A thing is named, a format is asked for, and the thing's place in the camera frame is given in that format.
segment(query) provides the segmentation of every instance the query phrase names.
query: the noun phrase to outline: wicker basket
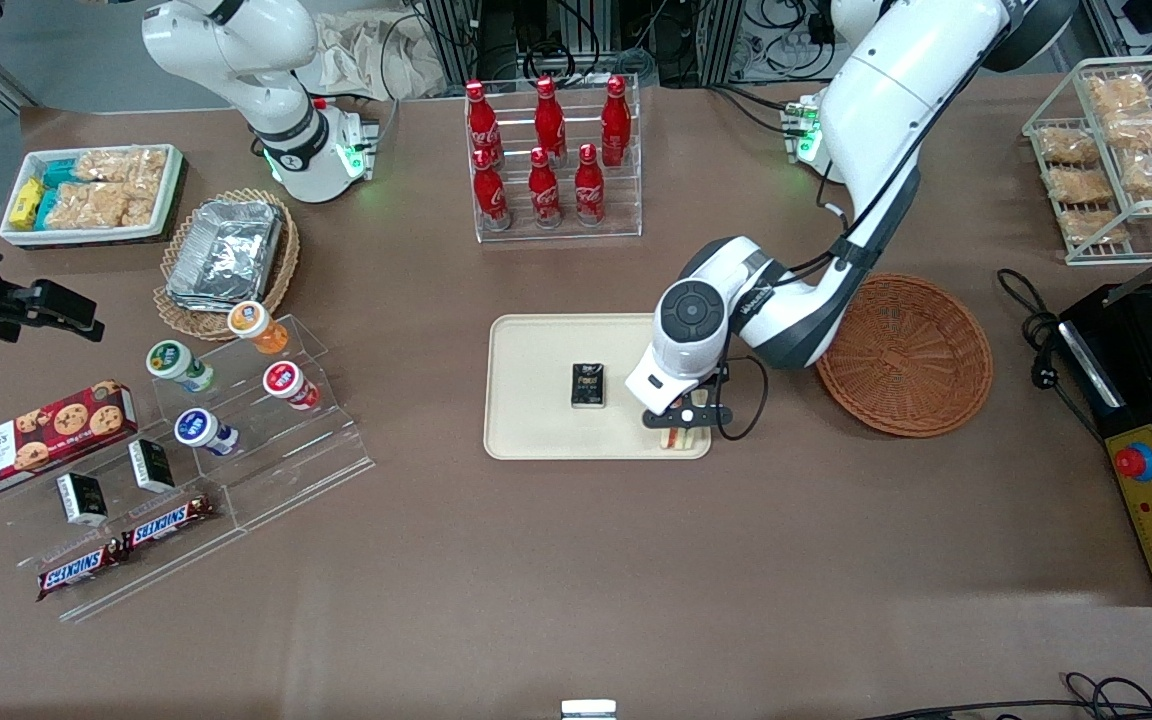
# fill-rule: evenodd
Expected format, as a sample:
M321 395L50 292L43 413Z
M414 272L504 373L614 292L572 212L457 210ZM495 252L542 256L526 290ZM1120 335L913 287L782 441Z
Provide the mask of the wicker basket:
M270 286L266 287L265 300L262 301L262 304L270 311L270 314L276 316L274 309L279 302L283 301L283 296L287 295L287 287L291 285L291 274L296 273L296 260L301 256L301 233L297 232L296 222L291 219L291 211L278 197L264 190L250 190L250 188L248 190L220 192L220 195L212 197L211 200L268 202L270 205L274 205L276 209L283 211L283 230L278 236L274 266L270 268ZM189 213L184 222L180 223L174 236L172 236L172 242L168 243L168 249L162 255L162 263L159 266L162 270L164 279L172 276L172 268L174 268L175 262L180 256L180 245L182 245L187 234L189 234L189 227L194 225L194 213ZM188 334L188 336L202 338L202 340L211 342L223 342L234 339L234 333L229 332L229 324L225 313L198 313L196 310L185 310L182 306L177 306L168 297L168 288L166 286L156 288L154 305L159 309L159 316L164 323L170 325L174 329Z
M990 343L972 313L900 274L877 273L861 287L817 367L849 414L903 437L961 427L993 384Z

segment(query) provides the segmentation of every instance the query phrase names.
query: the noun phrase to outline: wire rack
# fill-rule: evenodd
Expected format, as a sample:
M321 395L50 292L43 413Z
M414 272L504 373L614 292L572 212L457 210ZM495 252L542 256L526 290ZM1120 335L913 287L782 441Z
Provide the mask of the wire rack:
M1055 199L1051 200L1052 211L1060 218L1069 211L1108 211L1114 215L1099 232L1089 233L1085 237L1071 237L1061 229L1064 241L1064 263L1069 265L1101 264L1152 264L1152 199L1128 192L1123 184L1124 169L1137 160L1137 154L1152 156L1152 150L1123 150L1112 146L1105 139L1105 128L1094 111L1092 97L1089 93L1089 82L1092 78L1116 78L1138 76L1152 97L1152 56L1143 58L1093 58L1076 65L1073 71L1061 81L1055 91L1047 97L1038 111L1028 120L1023 132L1032 143L1038 159L1039 174L1043 183L1052 187L1051 170L1053 168L1087 169L1100 167L1114 190L1114 197L1102 204L1070 205ZM1074 99L1069 91L1073 90ZM1089 165L1056 165L1043 158L1039 145L1039 131L1043 128L1082 129L1094 141L1100 161Z

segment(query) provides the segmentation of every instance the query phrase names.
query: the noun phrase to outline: beige tray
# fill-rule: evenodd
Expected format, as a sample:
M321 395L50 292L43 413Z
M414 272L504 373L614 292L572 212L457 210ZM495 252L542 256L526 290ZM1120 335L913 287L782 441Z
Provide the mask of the beige tray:
M652 314L502 314L488 343L483 447L497 460L697 460L662 450L626 387L652 342ZM573 363L602 363L606 407L571 407Z

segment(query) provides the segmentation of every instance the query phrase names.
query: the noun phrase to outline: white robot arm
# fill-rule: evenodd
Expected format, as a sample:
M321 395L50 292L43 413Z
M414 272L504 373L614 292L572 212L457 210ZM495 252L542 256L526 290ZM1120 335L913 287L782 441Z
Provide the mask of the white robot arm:
M1056 5L1068 13L1058 10L1053 20ZM749 237L704 247L657 305L652 346L626 379L654 415L718 370L728 333L772 367L819 359L914 202L929 128L992 53L1010 43L1010 56L1033 54L1073 13L1070 0L835 0L833 6L849 35L872 23L820 99L820 152L851 196L854 223L833 243L814 286ZM1024 22L1038 8L1046 8L1043 23Z
M358 115L317 109L291 74L317 47L297 0L172 0L145 12L141 35L159 67L243 114L297 200L332 200L364 176Z

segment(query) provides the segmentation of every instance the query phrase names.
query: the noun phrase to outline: blue package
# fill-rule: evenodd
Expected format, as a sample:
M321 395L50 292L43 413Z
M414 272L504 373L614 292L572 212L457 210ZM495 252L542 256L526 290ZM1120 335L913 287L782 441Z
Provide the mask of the blue package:
M47 167L41 170L41 183L46 187L60 187L63 182L78 182L78 177L74 176L78 160L74 158L47 162Z
M38 217L33 220L33 229L37 232L45 232L47 229L47 214L56 206L56 200L60 200L59 191L48 190L41 194L41 202L38 204Z

